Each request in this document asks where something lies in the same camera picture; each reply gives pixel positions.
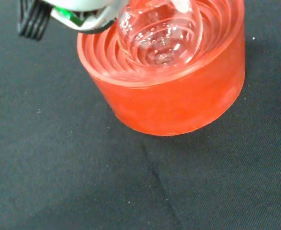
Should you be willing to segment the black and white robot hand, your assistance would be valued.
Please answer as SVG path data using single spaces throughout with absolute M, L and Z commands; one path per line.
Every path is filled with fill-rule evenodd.
M 106 31 L 127 6 L 127 0 L 19 0 L 17 32 L 39 41 L 50 18 L 85 34 Z

